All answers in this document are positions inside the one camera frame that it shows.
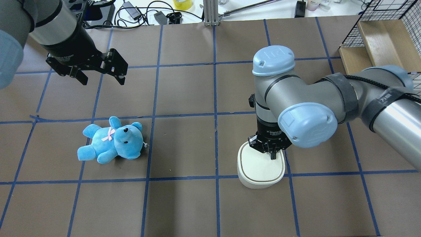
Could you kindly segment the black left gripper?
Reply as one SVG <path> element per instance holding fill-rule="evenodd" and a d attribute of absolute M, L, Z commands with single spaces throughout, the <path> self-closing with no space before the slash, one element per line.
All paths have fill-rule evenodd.
<path fill-rule="evenodd" d="M 49 53 L 45 60 L 48 65 L 58 74 L 69 75 L 84 86 L 88 83 L 88 76 L 81 69 L 87 69 L 87 65 L 88 69 L 99 68 L 102 74 L 113 76 L 120 85 L 125 84 L 128 71 L 126 60 L 114 48 L 101 53 L 81 25 L 77 25 L 63 42 L 46 45 L 45 48 Z"/>

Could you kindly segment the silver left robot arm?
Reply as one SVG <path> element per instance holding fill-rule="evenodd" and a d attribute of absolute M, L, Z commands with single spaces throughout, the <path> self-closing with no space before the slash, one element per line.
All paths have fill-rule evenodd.
<path fill-rule="evenodd" d="M 125 84 L 128 63 L 116 49 L 99 51 L 86 32 L 84 21 L 101 18 L 100 10 L 90 10 L 91 4 L 87 0 L 2 0 L 1 88 L 12 82 L 21 65 L 28 37 L 48 52 L 46 62 L 60 76 L 87 85 L 83 71 L 94 70 Z"/>

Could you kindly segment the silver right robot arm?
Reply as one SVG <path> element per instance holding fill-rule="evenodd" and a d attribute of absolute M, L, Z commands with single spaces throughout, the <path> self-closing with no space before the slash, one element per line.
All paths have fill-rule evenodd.
<path fill-rule="evenodd" d="M 290 145 L 309 148 L 329 140 L 341 123 L 360 118 L 414 168 L 420 170 L 420 96 L 399 66 L 335 73 L 306 84 L 294 71 L 295 56 L 282 45 L 258 50 L 253 59 L 258 130 L 249 146 L 269 154 Z"/>

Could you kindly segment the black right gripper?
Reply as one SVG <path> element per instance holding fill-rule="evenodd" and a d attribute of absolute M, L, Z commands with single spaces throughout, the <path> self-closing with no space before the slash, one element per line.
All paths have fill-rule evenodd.
<path fill-rule="evenodd" d="M 269 153 L 276 160 L 277 152 L 292 145 L 287 135 L 278 126 L 259 125 L 255 135 L 248 137 L 248 144 L 261 153 Z"/>

